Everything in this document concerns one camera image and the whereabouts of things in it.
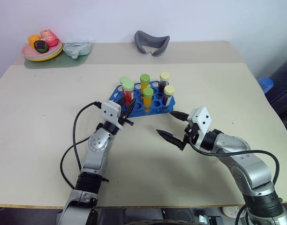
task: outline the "test tube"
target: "test tube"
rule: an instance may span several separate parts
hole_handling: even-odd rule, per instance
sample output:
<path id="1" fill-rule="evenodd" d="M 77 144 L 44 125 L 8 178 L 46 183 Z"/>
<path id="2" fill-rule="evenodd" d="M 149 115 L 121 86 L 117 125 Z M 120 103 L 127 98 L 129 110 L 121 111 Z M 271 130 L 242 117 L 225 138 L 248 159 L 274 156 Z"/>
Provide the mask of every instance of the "test tube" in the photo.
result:
<path id="1" fill-rule="evenodd" d="M 131 80 L 128 80 L 123 83 L 122 87 L 125 91 L 125 103 L 128 106 L 133 100 L 134 83 Z"/>
<path id="2" fill-rule="evenodd" d="M 162 104 L 169 105 L 172 99 L 173 94 L 175 93 L 175 88 L 172 85 L 167 85 L 164 88 L 164 95 L 162 98 Z"/>
<path id="3" fill-rule="evenodd" d="M 123 83 L 124 83 L 125 81 L 130 81 L 130 78 L 127 77 L 127 76 L 122 76 L 122 77 L 120 78 L 121 88 L 123 87 Z"/>
<path id="4" fill-rule="evenodd" d="M 164 87 L 168 85 L 168 80 L 170 79 L 170 73 L 169 72 L 162 72 L 160 74 L 160 82 L 158 90 L 160 93 L 163 93 Z"/>
<path id="5" fill-rule="evenodd" d="M 152 105 L 152 97 L 154 94 L 154 90 L 152 88 L 145 88 L 143 90 L 143 106 L 144 108 L 150 108 Z"/>
<path id="6" fill-rule="evenodd" d="M 140 93 L 144 94 L 144 89 L 148 86 L 150 82 L 150 75 L 148 74 L 141 74 L 140 76 Z"/>

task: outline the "green mat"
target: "green mat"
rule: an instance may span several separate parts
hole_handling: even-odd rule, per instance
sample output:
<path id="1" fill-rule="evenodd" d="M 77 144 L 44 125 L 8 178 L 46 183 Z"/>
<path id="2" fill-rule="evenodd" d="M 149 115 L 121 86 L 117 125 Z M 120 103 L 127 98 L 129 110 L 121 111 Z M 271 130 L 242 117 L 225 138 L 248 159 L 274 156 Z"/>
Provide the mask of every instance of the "green mat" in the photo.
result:
<path id="1" fill-rule="evenodd" d="M 24 65 L 29 69 L 76 67 L 83 64 L 87 60 L 87 57 L 88 55 L 81 55 L 77 59 L 72 59 L 72 57 L 61 52 L 55 58 L 43 62 L 33 62 L 25 59 Z"/>

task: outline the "beige tabletop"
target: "beige tabletop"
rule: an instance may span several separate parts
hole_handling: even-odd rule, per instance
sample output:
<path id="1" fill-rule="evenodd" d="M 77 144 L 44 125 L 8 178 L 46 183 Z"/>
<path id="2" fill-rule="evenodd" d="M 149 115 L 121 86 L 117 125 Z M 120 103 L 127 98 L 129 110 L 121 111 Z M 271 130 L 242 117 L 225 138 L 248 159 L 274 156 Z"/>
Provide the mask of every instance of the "beige tabletop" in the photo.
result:
<path id="1" fill-rule="evenodd" d="M 106 101 L 127 75 L 135 82 L 148 73 L 157 80 L 171 73 L 175 110 L 189 113 L 206 106 L 211 129 L 246 140 L 252 149 L 272 152 L 280 161 L 276 185 L 287 202 L 287 131 L 268 104 L 256 79 L 227 42 L 171 43 L 163 57 L 141 55 L 133 44 L 95 44 L 78 67 L 27 69 L 22 58 L 0 80 L 0 206 L 61 208 L 70 187 L 59 163 L 72 143 L 73 121 L 86 104 Z M 184 151 L 156 132 L 182 138 L 186 123 L 169 114 L 131 118 L 109 153 L 99 192 L 100 207 L 201 207 L 243 204 L 228 169 L 215 157 Z M 76 139 L 102 122 L 98 108 L 81 114 Z M 84 160 L 86 144 L 78 147 Z M 272 173 L 274 162 L 257 154 Z M 78 169 L 73 151 L 64 171 L 75 184 Z"/>

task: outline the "test tube rack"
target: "test tube rack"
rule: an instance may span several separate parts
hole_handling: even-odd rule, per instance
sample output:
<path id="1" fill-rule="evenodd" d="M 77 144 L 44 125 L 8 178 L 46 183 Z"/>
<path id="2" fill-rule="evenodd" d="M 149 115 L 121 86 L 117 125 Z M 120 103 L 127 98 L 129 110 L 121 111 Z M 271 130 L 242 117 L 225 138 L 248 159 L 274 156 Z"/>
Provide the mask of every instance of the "test tube rack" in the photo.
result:
<path id="1" fill-rule="evenodd" d="M 138 116 L 148 116 L 148 115 L 155 115 L 155 114 L 161 114 L 161 113 L 168 113 L 172 111 L 175 105 L 175 99 L 172 96 L 172 99 L 170 101 L 169 105 L 163 105 L 162 104 L 162 97 L 163 93 L 160 93 L 158 91 L 159 81 L 150 81 L 148 87 L 151 87 L 154 90 L 154 94 L 152 97 L 152 105 L 150 108 L 144 108 L 144 102 L 143 102 L 143 95 L 140 93 L 140 83 L 134 84 L 134 90 L 133 90 L 133 97 L 136 98 L 136 102 L 133 108 L 132 113 L 130 114 L 130 117 L 138 117 Z M 122 93 L 122 87 L 121 85 L 117 86 L 110 96 L 109 100 L 112 100 L 116 103 L 123 97 Z M 123 106 L 122 110 L 125 111 L 127 109 L 126 105 Z"/>

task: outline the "yellow plate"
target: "yellow plate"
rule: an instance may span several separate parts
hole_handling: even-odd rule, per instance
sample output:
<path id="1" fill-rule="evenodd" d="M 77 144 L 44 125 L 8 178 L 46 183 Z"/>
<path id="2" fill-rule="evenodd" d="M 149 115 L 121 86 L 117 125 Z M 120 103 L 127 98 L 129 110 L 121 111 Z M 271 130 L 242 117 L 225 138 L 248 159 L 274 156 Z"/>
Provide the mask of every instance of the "yellow plate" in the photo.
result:
<path id="1" fill-rule="evenodd" d="M 27 60 L 30 60 L 30 61 L 33 61 L 33 62 L 43 62 L 43 61 L 47 61 L 47 60 L 50 60 L 50 59 L 52 59 L 52 58 L 55 58 L 57 55 L 59 55 L 59 54 L 62 52 L 63 47 L 64 47 L 64 44 L 62 43 L 61 49 L 60 49 L 55 55 L 51 55 L 51 56 L 49 56 L 49 57 L 47 57 L 47 58 L 45 58 L 45 59 L 33 60 L 33 59 L 30 59 L 30 58 L 26 58 L 26 57 L 25 57 L 25 58 L 26 58 Z"/>

